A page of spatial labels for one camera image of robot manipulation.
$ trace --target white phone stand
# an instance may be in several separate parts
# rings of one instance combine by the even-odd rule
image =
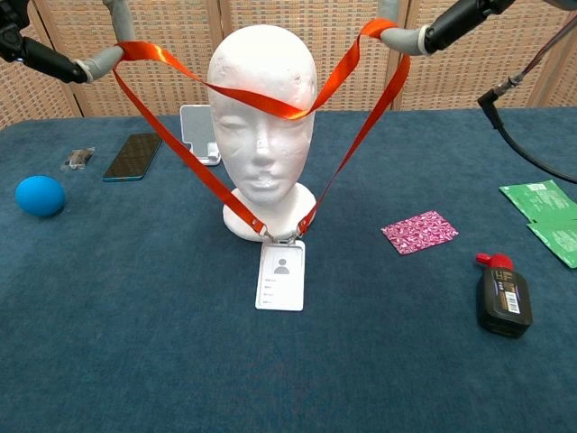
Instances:
[[[180,131],[182,142],[190,145],[190,152],[199,161],[204,165],[218,165],[221,156],[216,145],[210,106],[181,106]]]

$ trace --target smartphone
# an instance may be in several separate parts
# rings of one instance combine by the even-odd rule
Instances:
[[[132,134],[114,158],[102,180],[140,180],[151,166],[152,158],[159,150],[161,138],[157,134]]]

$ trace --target bottle label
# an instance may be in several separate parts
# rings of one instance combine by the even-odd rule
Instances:
[[[491,271],[491,273],[495,289],[495,308],[505,313],[521,314],[519,290],[513,272],[498,269]]]

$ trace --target red lanyard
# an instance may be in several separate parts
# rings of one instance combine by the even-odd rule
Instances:
[[[206,83],[198,76],[190,72],[187,68],[185,68],[168,51],[150,42],[144,42],[144,41],[119,42],[118,45],[124,50],[124,55],[118,62],[118,64],[120,64],[122,61],[135,61],[135,60],[160,61],[166,63],[167,65],[170,65],[175,69],[178,69],[180,72],[194,79],[195,81],[198,81],[206,86],[209,86],[218,93],[236,99],[237,101],[244,102],[244,104],[248,104],[249,106],[258,108],[259,110],[265,113],[269,113],[270,115],[275,115],[277,117],[281,117],[283,119],[288,120],[297,120],[301,117],[309,115],[317,108],[319,108],[322,104],[324,104],[326,100],[329,97],[331,97],[331,95],[339,88],[339,86],[343,84],[343,82],[351,74],[351,72],[353,72],[353,70],[359,63],[359,58],[361,57],[359,40],[362,35],[379,39],[380,34],[384,30],[390,29],[392,27],[397,27],[397,25],[391,21],[380,18],[366,23],[364,27],[362,27],[361,31],[359,32],[359,35],[357,36],[351,48],[346,52],[341,61],[339,61],[336,68],[333,70],[333,73],[326,81],[322,90],[318,94],[315,103],[311,106],[309,110],[299,110],[294,106],[290,106],[289,104],[281,102],[272,97],[266,97],[264,95],[253,93],[247,90],[240,90],[235,88],[221,88],[219,86]],[[116,65],[116,67],[114,67],[113,69],[116,81],[120,85],[123,92],[130,98],[130,100],[133,102],[136,108],[138,108],[138,110],[141,112],[144,118],[146,118],[148,123],[151,124],[152,128],[154,128],[154,130],[162,138],[162,140],[164,140],[166,144],[187,164],[187,166],[190,167],[190,169],[192,169],[192,171],[196,173],[196,175],[203,181],[203,183],[207,185],[213,191],[213,193],[215,193],[216,196],[219,197],[230,209],[232,209],[232,211],[242,221],[248,224],[252,228],[252,230],[254,230],[259,235],[269,235],[265,224],[262,221],[260,221],[259,218],[257,218],[251,212],[251,210],[247,208],[238,198],[236,198],[233,195],[233,193],[230,190],[228,190],[228,188],[220,181],[220,179],[218,179],[191,152],[189,152],[188,149],[174,135],[170,133],[170,131],[166,128],[166,126],[164,126],[156,118],[156,116],[148,109],[148,107],[131,91],[131,89],[128,88],[128,86],[120,78],[120,75],[118,75],[118,72],[116,71],[117,66],[118,65]],[[367,120],[362,126],[361,131],[359,131],[359,133],[355,137],[353,144],[351,145],[351,148],[346,153],[338,169],[328,182],[320,199],[316,202],[315,206],[310,210],[310,212],[298,223],[296,235],[301,236],[308,230],[308,226],[310,225],[313,217],[315,216],[316,210],[318,209],[321,202],[325,198],[326,192],[333,184],[336,175],[343,169],[344,165],[349,161],[351,156],[353,156],[353,153],[359,147],[359,144],[361,144],[362,139],[370,131],[373,125],[377,122],[377,120],[379,120],[380,116],[384,113],[387,106],[389,106],[389,104],[393,101],[393,99],[398,95],[400,90],[403,88],[403,85],[405,84],[405,81],[407,79],[409,67],[410,67],[410,58],[407,55],[403,55],[395,72],[395,75],[393,75],[393,78],[390,80],[390,83],[382,92],[382,95],[380,96],[377,105],[372,109],[371,113],[369,114],[369,117],[367,117]]]

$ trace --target badge holder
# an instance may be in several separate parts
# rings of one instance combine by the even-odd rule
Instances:
[[[299,240],[262,242],[257,309],[302,311],[305,298],[305,243]]]
[[[180,107],[182,142],[190,145],[190,152],[204,165],[218,165],[221,160],[212,124],[210,106]]]

